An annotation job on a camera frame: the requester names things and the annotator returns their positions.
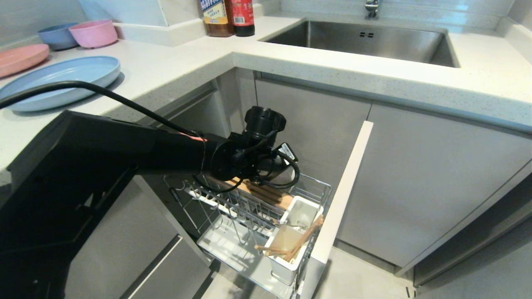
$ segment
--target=sink basin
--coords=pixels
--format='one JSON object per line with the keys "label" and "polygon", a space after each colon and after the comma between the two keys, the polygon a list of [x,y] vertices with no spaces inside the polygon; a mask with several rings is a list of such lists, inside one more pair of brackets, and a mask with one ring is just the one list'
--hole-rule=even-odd
{"label": "sink basin", "polygon": [[266,42],[456,67],[441,32],[307,21]]}

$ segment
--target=white countertop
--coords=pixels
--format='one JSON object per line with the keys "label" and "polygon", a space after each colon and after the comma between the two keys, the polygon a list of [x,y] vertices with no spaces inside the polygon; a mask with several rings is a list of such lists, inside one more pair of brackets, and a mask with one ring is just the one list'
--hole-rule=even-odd
{"label": "white countertop", "polygon": [[[333,20],[330,15],[306,16]],[[334,21],[367,22],[353,17]],[[100,49],[52,52],[52,59],[39,67],[83,56],[117,57],[123,82],[114,91],[151,110],[239,67],[355,89],[382,101],[532,132],[530,64],[494,31],[446,27],[460,68],[258,41],[300,22],[301,16],[293,13],[263,16],[255,22],[255,36],[203,37],[177,47],[121,40]],[[373,24],[442,30],[437,25],[400,20],[381,19]],[[19,76],[1,79],[0,87]],[[143,117],[106,97],[93,97],[68,109],[126,121]],[[0,185],[10,181],[7,165],[61,111],[0,111]]]}

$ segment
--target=floor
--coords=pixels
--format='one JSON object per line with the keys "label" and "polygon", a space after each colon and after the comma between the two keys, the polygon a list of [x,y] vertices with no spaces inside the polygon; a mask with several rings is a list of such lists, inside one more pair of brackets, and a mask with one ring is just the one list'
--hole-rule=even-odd
{"label": "floor", "polygon": [[[414,297],[412,280],[395,277],[389,269],[333,247],[328,269],[313,299],[407,299]],[[275,299],[232,269],[221,265],[205,286],[201,299]]]}

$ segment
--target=sauce bottle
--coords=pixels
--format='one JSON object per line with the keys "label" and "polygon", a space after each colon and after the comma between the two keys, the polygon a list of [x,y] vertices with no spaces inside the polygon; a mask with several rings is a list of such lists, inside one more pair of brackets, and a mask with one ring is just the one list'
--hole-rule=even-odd
{"label": "sauce bottle", "polygon": [[232,19],[236,36],[251,36],[255,34],[252,0],[230,0]]}
{"label": "sauce bottle", "polygon": [[233,35],[231,0],[200,0],[207,35],[228,37]]}

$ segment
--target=pink bowl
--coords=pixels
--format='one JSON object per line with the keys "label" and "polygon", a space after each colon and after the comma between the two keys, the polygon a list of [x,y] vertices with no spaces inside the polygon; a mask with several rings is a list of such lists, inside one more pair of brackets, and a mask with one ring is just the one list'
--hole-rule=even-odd
{"label": "pink bowl", "polygon": [[118,40],[113,21],[101,20],[81,23],[68,29],[78,44],[84,48],[111,45]]}
{"label": "pink bowl", "polygon": [[28,69],[48,57],[45,44],[29,45],[0,52],[0,78]]}

